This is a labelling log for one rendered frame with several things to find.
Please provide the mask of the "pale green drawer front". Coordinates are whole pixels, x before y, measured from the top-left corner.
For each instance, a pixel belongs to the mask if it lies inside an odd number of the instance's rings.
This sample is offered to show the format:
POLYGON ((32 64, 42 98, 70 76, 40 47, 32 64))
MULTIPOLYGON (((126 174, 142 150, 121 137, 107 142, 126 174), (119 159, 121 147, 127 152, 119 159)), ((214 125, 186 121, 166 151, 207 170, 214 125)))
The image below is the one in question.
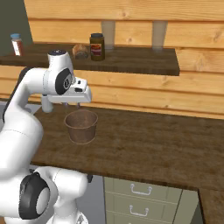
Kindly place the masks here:
POLYGON ((169 186, 146 184, 146 183, 140 183, 140 182, 118 179, 118 178, 115 178, 113 180, 113 185, 114 185, 113 190, 116 193, 129 195, 133 197, 140 197, 140 198, 144 198, 148 200, 158 200, 158 201, 171 202, 171 203, 177 203, 179 201, 179 197, 182 192, 181 189, 173 188, 169 186), (151 195, 143 196, 143 195, 133 194, 130 190, 130 185, 132 183, 134 183, 136 186, 141 186, 141 187, 151 186, 152 187, 151 195))
POLYGON ((147 199, 136 199, 133 197, 122 196, 112 192, 105 193, 106 208, 108 211, 117 212, 119 214, 130 214, 130 205, 133 205, 140 213, 149 208, 147 218, 159 221, 172 222, 177 206, 175 204, 150 201, 147 199))

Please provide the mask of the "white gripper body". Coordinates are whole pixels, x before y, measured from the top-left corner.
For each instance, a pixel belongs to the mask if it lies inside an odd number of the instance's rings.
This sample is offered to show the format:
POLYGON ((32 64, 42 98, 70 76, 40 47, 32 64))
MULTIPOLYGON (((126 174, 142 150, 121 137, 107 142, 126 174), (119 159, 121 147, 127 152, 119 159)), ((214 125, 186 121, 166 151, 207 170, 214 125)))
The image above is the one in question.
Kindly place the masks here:
POLYGON ((63 95, 48 95, 50 102, 91 102, 92 93, 90 87, 81 89, 78 87, 70 87, 63 95))

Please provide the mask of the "dark wooden wall shelf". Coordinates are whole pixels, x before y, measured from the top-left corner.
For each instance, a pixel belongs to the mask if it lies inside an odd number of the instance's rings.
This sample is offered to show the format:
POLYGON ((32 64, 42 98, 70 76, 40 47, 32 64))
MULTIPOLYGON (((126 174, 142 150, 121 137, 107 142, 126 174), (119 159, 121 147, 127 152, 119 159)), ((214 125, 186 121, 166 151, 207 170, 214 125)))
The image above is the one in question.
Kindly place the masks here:
POLYGON ((149 47, 115 46, 105 52, 105 60, 75 59, 73 45, 33 44, 24 49, 24 55, 0 56, 0 65, 21 67, 48 67, 47 54, 54 49, 68 51, 75 70, 101 71, 128 74, 158 74, 179 76, 180 68, 174 49, 156 52, 149 47))

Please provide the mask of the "red spice bottle blue cap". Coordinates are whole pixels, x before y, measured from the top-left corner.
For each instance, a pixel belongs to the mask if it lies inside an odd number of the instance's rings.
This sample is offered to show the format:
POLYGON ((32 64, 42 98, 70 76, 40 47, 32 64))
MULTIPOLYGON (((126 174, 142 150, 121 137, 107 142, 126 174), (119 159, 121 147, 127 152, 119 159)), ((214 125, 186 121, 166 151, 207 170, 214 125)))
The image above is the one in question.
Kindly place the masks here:
POLYGON ((20 38, 19 33, 12 33, 10 35, 11 37, 11 43, 14 49, 14 54, 16 56, 22 56, 23 55, 23 42, 22 39, 20 38))

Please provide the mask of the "pale tall glass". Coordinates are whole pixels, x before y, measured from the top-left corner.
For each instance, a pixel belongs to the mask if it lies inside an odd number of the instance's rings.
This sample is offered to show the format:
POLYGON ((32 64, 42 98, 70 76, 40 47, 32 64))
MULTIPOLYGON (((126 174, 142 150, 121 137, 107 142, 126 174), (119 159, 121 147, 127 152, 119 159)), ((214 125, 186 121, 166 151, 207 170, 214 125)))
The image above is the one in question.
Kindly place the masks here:
POLYGON ((152 22, 152 49, 155 51, 162 51, 165 42, 165 35, 167 29, 167 21, 153 21, 152 22))
POLYGON ((101 32, 104 36, 104 45, 106 50, 112 50, 115 43, 116 22, 102 21, 101 32))

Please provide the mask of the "dark jar with red label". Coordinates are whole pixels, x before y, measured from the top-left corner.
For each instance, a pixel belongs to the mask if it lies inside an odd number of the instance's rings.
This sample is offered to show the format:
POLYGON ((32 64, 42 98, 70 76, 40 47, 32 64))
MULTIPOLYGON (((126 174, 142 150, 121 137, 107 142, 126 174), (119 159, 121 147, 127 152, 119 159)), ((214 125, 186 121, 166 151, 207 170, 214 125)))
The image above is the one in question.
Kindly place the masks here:
POLYGON ((105 60, 104 37, 102 33, 92 33, 90 36, 90 55, 93 61, 105 60))

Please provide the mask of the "brown bread loaf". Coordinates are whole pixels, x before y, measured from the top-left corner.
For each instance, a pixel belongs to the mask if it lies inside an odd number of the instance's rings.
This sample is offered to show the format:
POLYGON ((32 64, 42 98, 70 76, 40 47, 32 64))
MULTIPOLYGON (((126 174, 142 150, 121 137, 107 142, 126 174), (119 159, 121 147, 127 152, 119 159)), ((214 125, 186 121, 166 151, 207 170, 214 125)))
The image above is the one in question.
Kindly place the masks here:
POLYGON ((72 52, 76 60, 82 60, 88 57, 88 49, 82 44, 75 45, 72 52))

